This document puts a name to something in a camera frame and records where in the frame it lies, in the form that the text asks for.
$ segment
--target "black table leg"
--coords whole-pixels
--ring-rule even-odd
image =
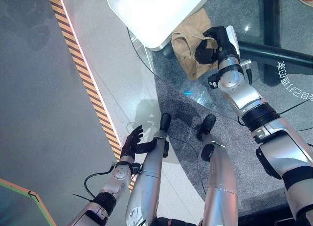
[[[284,62],[288,74],[313,75],[313,56],[274,46],[238,41],[240,57],[272,66],[277,73],[277,62]]]
[[[280,46],[280,8],[279,0],[263,0],[264,13],[264,44]],[[269,86],[276,86],[280,82],[277,68],[264,65],[264,82]]]

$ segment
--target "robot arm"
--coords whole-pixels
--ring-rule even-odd
[[[313,151],[259,92],[245,82],[233,27],[214,27],[206,35],[218,43],[218,49],[209,58],[218,60],[219,71],[208,78],[209,85],[220,89],[260,144],[256,155],[265,171],[283,179],[294,218],[309,219],[308,213],[313,210]]]
[[[140,142],[142,126],[137,127],[122,148],[120,161],[115,165],[111,178],[100,193],[68,224],[69,226],[104,226],[131,183],[131,175],[140,173],[140,164],[134,163],[135,153],[152,151],[156,142]]]
[[[147,154],[128,201],[125,214],[128,226],[150,226],[156,219],[162,160],[167,157],[169,149],[166,137],[170,123],[171,116],[164,113],[160,130],[155,133],[153,139],[156,147]]]

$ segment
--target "glass tabletop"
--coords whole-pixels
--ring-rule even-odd
[[[232,25],[239,41],[264,44],[264,0],[208,0],[206,10],[213,26]],[[299,0],[279,0],[279,32],[281,48],[304,54],[313,54],[313,7]],[[143,46],[129,31],[135,51],[147,68],[176,91],[208,109],[237,120],[235,112],[223,99],[221,92],[208,86],[207,78],[217,68],[190,81],[176,57],[168,59]],[[313,75],[296,74],[283,61],[272,68],[276,74],[286,74],[276,86],[264,82],[264,64],[252,62],[252,85],[281,116],[296,130],[313,127]]]

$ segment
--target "black motor joint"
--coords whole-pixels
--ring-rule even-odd
[[[279,114],[268,103],[258,105],[242,116],[243,122],[251,132],[278,118]]]
[[[141,173],[141,164],[140,163],[137,163],[137,162],[129,163],[127,161],[119,161],[115,167],[120,166],[120,165],[129,166],[129,169],[130,169],[132,175],[138,175]]]
[[[108,214],[108,217],[113,212],[113,209],[116,206],[115,197],[108,192],[99,193],[92,201],[92,203],[97,203],[102,206]],[[100,218],[95,212],[88,210],[85,213],[89,218],[95,221],[97,224],[104,226],[106,225],[108,218],[104,216],[104,218]]]

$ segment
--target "glass table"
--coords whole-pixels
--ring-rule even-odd
[[[203,8],[213,26],[234,27],[240,46],[266,43],[306,54],[309,61],[312,58],[313,7],[299,0],[208,0]],[[208,86],[207,78],[217,72],[216,68],[195,81],[189,81],[176,57],[169,59],[160,52],[151,51],[130,31],[129,34],[138,56],[156,77],[208,109],[237,120],[221,92]],[[263,64],[264,61],[252,61],[252,85],[296,130],[307,131],[313,127],[312,67],[285,64],[284,58],[279,56],[275,61],[273,64],[272,60],[271,66]],[[274,85],[266,81],[272,77],[278,77]]]

